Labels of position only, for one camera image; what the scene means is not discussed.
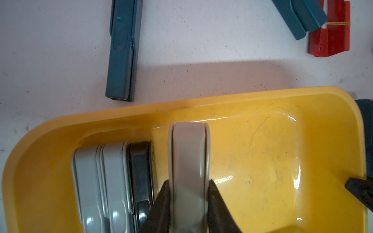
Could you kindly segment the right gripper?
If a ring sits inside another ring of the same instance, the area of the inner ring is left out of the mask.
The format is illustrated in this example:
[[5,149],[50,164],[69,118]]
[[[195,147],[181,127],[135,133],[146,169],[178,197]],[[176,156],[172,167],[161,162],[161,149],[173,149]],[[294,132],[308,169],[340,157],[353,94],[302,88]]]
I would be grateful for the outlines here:
[[363,119],[367,178],[349,178],[345,188],[373,211],[373,100],[360,99],[356,103]]

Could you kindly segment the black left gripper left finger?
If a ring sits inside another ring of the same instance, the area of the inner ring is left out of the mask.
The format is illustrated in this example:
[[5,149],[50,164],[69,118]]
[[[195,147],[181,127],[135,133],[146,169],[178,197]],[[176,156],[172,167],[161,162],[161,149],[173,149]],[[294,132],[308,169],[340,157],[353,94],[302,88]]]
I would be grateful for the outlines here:
[[169,233],[171,220],[171,190],[166,180],[154,202],[153,207],[140,228],[140,233]]

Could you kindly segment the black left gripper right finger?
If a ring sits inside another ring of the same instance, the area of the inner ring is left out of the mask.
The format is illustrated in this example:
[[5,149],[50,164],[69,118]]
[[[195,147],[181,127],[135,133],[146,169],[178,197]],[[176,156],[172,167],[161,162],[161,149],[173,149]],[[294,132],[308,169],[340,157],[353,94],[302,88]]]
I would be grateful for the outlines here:
[[209,233],[241,233],[213,180],[209,181],[207,200]]

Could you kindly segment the black pruning pliers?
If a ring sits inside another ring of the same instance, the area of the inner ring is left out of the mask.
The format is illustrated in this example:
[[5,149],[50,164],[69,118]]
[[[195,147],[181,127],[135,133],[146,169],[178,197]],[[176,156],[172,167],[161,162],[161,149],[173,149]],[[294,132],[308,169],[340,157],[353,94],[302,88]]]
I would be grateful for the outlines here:
[[128,149],[135,230],[145,223],[154,202],[151,141],[131,143]]

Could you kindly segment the grey pruning pliers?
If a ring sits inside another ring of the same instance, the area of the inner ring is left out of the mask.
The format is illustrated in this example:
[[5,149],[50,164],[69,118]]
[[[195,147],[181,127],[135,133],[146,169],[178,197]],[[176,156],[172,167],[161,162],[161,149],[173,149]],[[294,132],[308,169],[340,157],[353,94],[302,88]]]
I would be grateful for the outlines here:
[[111,233],[134,233],[134,208],[130,188],[128,141],[107,143],[99,154],[104,207]]
[[102,147],[103,145],[94,145],[77,148],[71,160],[79,219],[85,233],[109,232],[100,167]]

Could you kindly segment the beige pruning pliers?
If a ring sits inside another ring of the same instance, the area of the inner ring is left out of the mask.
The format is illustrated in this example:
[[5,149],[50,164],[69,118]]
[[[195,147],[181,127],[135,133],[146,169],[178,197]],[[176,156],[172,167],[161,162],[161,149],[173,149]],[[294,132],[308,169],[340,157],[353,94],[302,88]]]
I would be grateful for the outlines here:
[[210,128],[202,122],[173,123],[168,137],[172,233],[207,232]]

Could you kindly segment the yellow storage tray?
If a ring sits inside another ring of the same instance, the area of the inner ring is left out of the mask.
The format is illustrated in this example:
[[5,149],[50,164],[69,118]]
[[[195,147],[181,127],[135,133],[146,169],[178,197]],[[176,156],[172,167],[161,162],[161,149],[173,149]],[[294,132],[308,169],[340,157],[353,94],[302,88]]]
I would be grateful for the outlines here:
[[82,146],[154,143],[168,179],[175,122],[206,122],[210,177],[245,233],[366,233],[368,210],[346,188],[366,178],[359,107],[336,87],[246,93],[129,106],[49,120],[11,151],[3,172],[10,233],[81,233],[71,158]]

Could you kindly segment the teal pruning pliers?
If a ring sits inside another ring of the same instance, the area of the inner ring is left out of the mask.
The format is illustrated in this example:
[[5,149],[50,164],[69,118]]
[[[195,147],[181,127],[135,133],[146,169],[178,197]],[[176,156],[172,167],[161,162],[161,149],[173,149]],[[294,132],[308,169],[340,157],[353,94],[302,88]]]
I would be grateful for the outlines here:
[[110,20],[110,54],[105,96],[133,102],[143,1],[115,0]]

